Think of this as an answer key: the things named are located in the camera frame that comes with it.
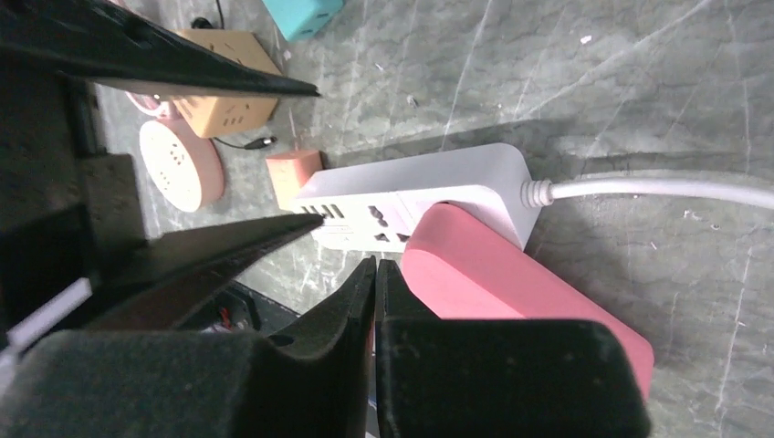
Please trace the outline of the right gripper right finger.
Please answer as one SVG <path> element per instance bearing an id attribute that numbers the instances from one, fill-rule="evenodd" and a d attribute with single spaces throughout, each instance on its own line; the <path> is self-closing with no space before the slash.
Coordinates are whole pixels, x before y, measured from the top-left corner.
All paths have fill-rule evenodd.
<path id="1" fill-rule="evenodd" d="M 384 437 L 646 437 L 621 343 L 582 319 L 441 319 L 397 264 L 375 280 L 377 414 Z"/>

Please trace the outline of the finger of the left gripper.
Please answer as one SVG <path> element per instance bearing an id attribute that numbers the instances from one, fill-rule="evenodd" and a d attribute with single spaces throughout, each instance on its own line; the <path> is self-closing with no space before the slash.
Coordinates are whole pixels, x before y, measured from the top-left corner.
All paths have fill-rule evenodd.
<path id="1" fill-rule="evenodd" d="M 320 227 L 318 214 L 286 214 L 164 235 L 108 277 L 89 330 L 182 325 L 263 256 Z"/>
<path id="2" fill-rule="evenodd" d="M 1 57 L 136 94 L 319 96 L 245 67 L 107 1 L 4 1 Z"/>

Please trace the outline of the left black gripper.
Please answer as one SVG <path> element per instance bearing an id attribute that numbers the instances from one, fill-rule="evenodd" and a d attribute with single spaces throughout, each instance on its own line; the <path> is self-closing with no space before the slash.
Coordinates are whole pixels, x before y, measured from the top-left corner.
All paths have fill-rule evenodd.
<path id="1" fill-rule="evenodd" d="M 48 309 L 67 329 L 145 330 L 118 276 L 146 244 L 133 160 L 106 153 L 90 86 L 1 64 L 1 335 Z"/>

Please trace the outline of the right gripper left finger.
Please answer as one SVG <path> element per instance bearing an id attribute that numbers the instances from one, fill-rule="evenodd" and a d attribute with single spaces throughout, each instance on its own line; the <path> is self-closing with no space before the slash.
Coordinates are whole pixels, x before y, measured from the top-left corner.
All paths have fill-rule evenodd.
<path id="1" fill-rule="evenodd" d="M 270 337 L 62 331 L 21 361 L 4 437 L 362 437 L 377 263 Z"/>

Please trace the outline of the round pink power socket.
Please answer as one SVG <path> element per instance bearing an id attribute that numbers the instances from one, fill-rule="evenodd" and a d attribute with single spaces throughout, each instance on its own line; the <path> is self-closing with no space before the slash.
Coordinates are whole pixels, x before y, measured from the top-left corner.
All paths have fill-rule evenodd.
<path id="1" fill-rule="evenodd" d="M 198 137 L 183 119 L 142 124 L 139 145 L 152 182 L 177 209 L 191 213 L 218 201 L 225 173 L 215 146 Z"/>

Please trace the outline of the pink triangular power strip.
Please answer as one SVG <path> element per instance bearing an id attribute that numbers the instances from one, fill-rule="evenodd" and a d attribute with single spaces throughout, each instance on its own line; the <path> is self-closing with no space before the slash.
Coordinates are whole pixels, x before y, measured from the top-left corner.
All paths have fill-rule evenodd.
<path id="1" fill-rule="evenodd" d="M 584 319 L 621 342 L 644 398 L 654 370 L 651 343 L 465 210 L 433 205 L 401 261 L 412 293 L 440 318 Z"/>

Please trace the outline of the white power strip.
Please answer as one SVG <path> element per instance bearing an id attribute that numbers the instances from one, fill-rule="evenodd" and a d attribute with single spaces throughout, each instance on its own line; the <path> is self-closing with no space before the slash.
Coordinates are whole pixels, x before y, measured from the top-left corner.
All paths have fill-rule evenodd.
<path id="1" fill-rule="evenodd" d="M 401 253 L 437 203 L 463 209 L 523 248 L 552 202 L 549 187 L 532 179 L 515 146 L 492 143 L 319 171 L 289 204 L 322 217 L 312 236 L 332 250 Z"/>

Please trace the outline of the salmon cube plug adapter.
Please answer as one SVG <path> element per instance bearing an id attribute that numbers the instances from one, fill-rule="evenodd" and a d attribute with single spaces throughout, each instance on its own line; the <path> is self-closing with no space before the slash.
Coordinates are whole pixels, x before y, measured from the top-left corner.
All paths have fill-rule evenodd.
<path id="1" fill-rule="evenodd" d="M 320 151 L 288 151 L 266 157 L 277 206 L 290 211 L 290 202 L 300 192 L 311 176 L 323 169 Z"/>

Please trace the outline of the teal cube adapter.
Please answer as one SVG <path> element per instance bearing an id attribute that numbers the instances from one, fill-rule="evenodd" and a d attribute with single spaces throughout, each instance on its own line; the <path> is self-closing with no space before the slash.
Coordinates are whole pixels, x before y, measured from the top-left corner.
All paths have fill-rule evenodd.
<path id="1" fill-rule="evenodd" d="M 343 7 L 342 0 L 263 0 L 287 42 L 314 37 Z"/>

